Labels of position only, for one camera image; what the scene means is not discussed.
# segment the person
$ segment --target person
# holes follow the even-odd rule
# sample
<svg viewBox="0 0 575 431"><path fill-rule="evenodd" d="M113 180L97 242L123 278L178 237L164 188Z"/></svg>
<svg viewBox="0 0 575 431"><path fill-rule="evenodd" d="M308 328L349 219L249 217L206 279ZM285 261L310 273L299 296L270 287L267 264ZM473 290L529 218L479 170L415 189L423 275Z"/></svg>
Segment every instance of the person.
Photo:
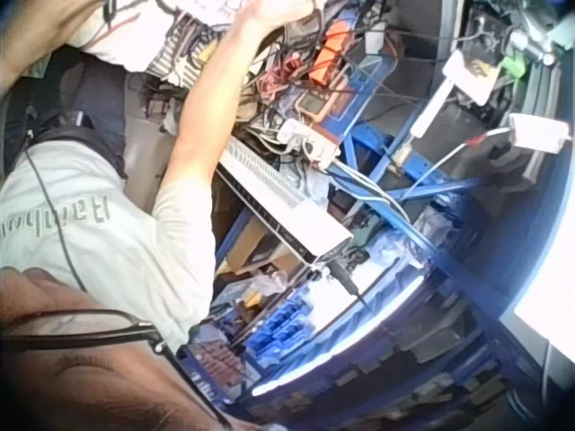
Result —
<svg viewBox="0 0 575 431"><path fill-rule="evenodd" d="M20 2L3 35L0 88L64 43L100 4ZM24 98L9 104L6 143L27 134L29 142L0 191L1 264L43 268L106 307L151 321L172 351L187 343L212 299L211 181L234 126L243 79L272 30L313 10L314 0L243 6L184 103L151 215L122 190L123 69L71 48L55 52L53 67L30 89L30 106L20 102ZM73 80L59 81L78 67L75 89ZM24 124L13 121L24 111Z"/></svg>
<svg viewBox="0 0 575 431"><path fill-rule="evenodd" d="M122 193L122 71L54 54L65 66L49 68L49 88L31 89L19 107L27 121L8 124L25 146L0 190L2 369L42 428L259 429L214 408L172 352L208 313L210 183L248 67L270 31L323 3L242 7L185 102L152 215ZM0 93L101 5L18 2L2 35ZM55 92L53 80L76 67L77 88Z"/></svg>

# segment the white t-shirt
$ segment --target white t-shirt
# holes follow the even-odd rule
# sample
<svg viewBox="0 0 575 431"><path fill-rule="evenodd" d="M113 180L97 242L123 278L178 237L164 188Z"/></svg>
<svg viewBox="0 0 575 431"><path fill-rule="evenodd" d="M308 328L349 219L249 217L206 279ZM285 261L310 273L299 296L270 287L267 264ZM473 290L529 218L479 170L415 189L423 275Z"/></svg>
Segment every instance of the white t-shirt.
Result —
<svg viewBox="0 0 575 431"><path fill-rule="evenodd" d="M163 187L148 215L124 195L111 165L86 146L54 141L29 152L88 293L106 308L151 321L172 350L187 343L213 293L209 186L181 180ZM43 268L79 288L25 157L0 190L0 266Z"/></svg>

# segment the eyeglasses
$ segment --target eyeglasses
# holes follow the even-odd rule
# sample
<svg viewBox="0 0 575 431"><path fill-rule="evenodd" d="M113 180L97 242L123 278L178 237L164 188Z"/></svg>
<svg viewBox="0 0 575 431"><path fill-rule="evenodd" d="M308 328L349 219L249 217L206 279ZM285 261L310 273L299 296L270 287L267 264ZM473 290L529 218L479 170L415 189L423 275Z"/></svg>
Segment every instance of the eyeglasses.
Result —
<svg viewBox="0 0 575 431"><path fill-rule="evenodd" d="M24 352L115 346L138 341L147 341L156 355L165 357L224 429L233 429L181 368L155 326L126 312L77 310L27 316L10 325L3 337L2 348L4 351Z"/></svg>

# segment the multimeter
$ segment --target multimeter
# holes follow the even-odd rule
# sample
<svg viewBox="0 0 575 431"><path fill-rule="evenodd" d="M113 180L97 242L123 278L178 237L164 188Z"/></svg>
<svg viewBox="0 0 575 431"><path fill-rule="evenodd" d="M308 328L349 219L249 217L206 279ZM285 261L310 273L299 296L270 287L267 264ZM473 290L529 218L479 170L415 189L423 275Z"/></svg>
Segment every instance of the multimeter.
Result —
<svg viewBox="0 0 575 431"><path fill-rule="evenodd" d="M330 113L333 105L340 96L340 91L348 86L350 75L353 73L351 65L345 65L330 84L326 93L305 92L296 102L296 111L310 118L314 123L321 123Z"/></svg>

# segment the hand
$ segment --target hand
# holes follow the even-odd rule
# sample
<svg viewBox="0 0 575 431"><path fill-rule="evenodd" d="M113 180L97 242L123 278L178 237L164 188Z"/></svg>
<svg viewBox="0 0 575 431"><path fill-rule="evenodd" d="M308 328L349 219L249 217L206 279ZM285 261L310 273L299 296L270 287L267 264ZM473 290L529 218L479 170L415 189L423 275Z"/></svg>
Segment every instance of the hand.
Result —
<svg viewBox="0 0 575 431"><path fill-rule="evenodd" d="M20 0L3 32L2 85L64 45L102 0Z"/></svg>
<svg viewBox="0 0 575 431"><path fill-rule="evenodd" d="M317 7L323 9L327 0L316 0ZM240 15L257 22L265 31L299 21L312 14L314 0L249 0Z"/></svg>

